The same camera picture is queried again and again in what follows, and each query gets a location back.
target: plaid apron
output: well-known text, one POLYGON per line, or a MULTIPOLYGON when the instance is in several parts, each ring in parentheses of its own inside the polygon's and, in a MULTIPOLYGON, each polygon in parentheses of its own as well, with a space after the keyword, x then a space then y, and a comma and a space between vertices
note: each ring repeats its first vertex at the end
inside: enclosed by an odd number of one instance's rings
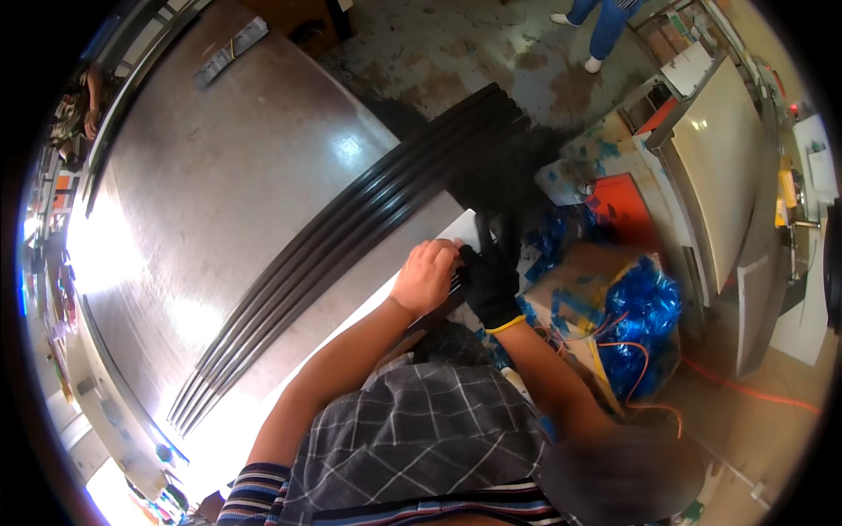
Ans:
POLYGON ((523 396, 464 326, 443 321, 316 415, 280 521, 474 491, 532 476, 549 442, 523 396))

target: human hand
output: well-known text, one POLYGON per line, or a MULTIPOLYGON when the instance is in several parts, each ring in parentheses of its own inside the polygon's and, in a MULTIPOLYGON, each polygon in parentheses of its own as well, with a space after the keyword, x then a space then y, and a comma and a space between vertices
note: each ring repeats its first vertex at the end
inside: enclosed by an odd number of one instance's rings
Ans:
POLYGON ((444 303, 450 290, 450 266, 459 257, 446 239, 425 241, 415 247, 397 275, 389 297, 416 319, 444 303))
POLYGON ((486 332, 502 331, 523 316, 514 297, 520 288, 520 277, 516 270, 520 257, 520 236, 513 224, 505 225, 498 242, 491 238, 489 218, 477 214, 481 254, 456 239, 456 246, 462 262, 456 272, 459 274, 465 301, 486 332))
POLYGON ((85 136, 89 141, 96 139, 99 133, 97 121, 99 121, 99 108, 89 109, 88 114, 85 115, 85 136))

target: person's leg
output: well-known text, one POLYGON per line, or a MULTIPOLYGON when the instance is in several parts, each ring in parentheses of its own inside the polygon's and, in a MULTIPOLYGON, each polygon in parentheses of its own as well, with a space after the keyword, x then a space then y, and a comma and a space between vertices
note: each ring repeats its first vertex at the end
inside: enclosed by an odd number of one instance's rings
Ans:
POLYGON ((555 13, 550 15, 550 20, 556 24, 567 24, 573 27, 582 25, 591 11, 600 3, 600 0, 575 0, 570 13, 555 13))
POLYGON ((596 21, 594 34, 590 37, 591 57, 603 61, 614 50, 614 46, 626 30, 626 21, 640 10, 641 4, 638 0, 631 8, 623 11, 613 0, 602 2, 600 17, 596 21))

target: stainless steel table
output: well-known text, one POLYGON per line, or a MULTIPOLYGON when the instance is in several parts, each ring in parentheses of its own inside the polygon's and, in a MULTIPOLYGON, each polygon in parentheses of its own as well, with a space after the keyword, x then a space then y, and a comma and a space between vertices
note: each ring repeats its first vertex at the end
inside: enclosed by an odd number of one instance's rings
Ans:
POLYGON ((86 294, 107 352, 143 409, 194 463, 241 462, 241 443, 226 442, 238 418, 400 269, 416 243, 462 212, 440 194, 323 295, 192 434, 168 433, 169 407, 248 286, 397 144, 271 30, 198 91, 192 75, 253 16, 217 0, 158 60, 113 140, 88 220, 123 274, 86 294), (220 447, 232 454, 220 459, 220 447))

